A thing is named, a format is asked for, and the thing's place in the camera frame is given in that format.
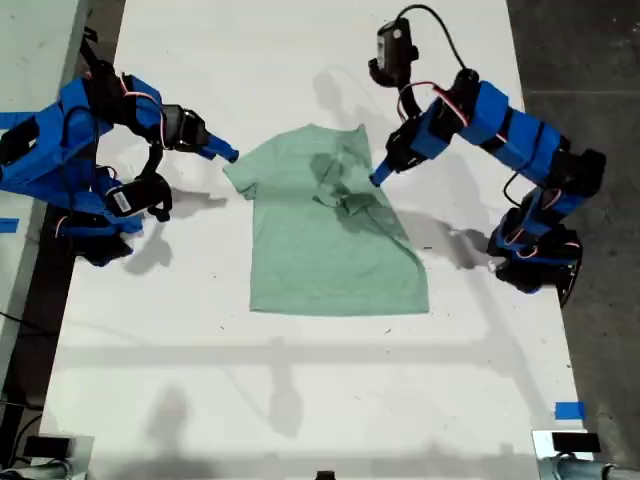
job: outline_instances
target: tabletop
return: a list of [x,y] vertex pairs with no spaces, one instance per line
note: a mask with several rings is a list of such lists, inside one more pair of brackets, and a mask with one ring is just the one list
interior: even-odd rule
[[[128,0],[115,66],[241,152],[309,123],[364,124],[377,164],[400,120],[367,61],[404,6]],[[433,6],[466,63],[522,108],[505,1]],[[409,18],[413,79],[448,87],[457,64],[442,31],[425,12]],[[123,178],[146,158],[125,128],[100,142],[98,162]],[[249,311],[252,204],[223,165],[167,152],[172,220],[147,218],[129,258],[76,264],[42,432],[94,437],[98,480],[537,477],[531,430],[557,427],[554,403],[576,391],[555,291],[523,295],[478,251],[509,208],[505,167],[455,138],[390,178],[430,311],[329,318]]]

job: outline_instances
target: green t-shirt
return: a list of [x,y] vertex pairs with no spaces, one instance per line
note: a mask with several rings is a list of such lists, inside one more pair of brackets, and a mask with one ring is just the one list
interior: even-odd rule
[[428,311],[424,267],[384,193],[369,182],[364,126],[283,133],[224,171],[254,201],[252,311]]

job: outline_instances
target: sticker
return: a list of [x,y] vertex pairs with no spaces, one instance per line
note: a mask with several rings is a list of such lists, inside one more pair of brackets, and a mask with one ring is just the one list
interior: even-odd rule
[[122,192],[114,193],[113,199],[116,201],[116,203],[120,207],[120,210],[122,210],[122,213],[127,213],[128,211],[131,210],[131,205],[129,205],[129,202],[127,201],[127,197],[124,196],[124,193]]
[[586,412],[582,402],[556,402],[556,420],[584,420]]
[[0,218],[0,233],[16,233],[19,218]]

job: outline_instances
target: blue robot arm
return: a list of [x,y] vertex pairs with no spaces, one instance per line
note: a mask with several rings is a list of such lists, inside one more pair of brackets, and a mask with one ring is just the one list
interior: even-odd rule
[[[87,32],[81,53],[90,67],[88,77],[63,87],[58,101],[40,112],[3,116],[11,129],[0,138],[0,189],[65,209],[56,235],[72,238],[77,253],[103,265],[131,253],[124,242],[104,237],[140,231],[142,211],[169,220],[171,188],[156,172],[165,149],[209,160],[220,155],[230,162],[238,152],[208,132],[192,110],[163,104],[156,89],[133,75],[118,77],[111,64],[93,54]],[[150,144],[142,172],[126,184],[78,155],[115,124]]]
[[390,135],[387,157],[371,181],[379,186],[392,172],[435,159],[455,134],[482,148],[536,185],[520,204],[513,202],[515,208],[491,235],[487,252],[506,258],[497,277],[527,293],[553,284],[564,303],[580,268],[582,245],[576,232],[561,222],[600,189],[604,155],[594,150],[571,153],[570,142],[556,129],[509,107],[504,93],[480,81],[462,62],[453,86],[423,112],[409,80],[411,62],[417,58],[409,22],[399,17],[378,36],[384,62],[380,55],[369,62],[371,76],[382,86],[400,90],[409,119]]

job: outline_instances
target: concrete floor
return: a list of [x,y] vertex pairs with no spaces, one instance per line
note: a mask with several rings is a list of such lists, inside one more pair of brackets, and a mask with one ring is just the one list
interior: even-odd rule
[[[578,149],[608,156],[601,193],[568,222],[581,234],[585,258],[564,320],[588,428],[600,434],[607,460],[640,468],[640,216],[629,208],[640,202],[640,2],[507,1],[527,111]],[[93,1],[88,24],[103,58],[113,58],[123,6]],[[26,388],[32,403],[48,371]]]

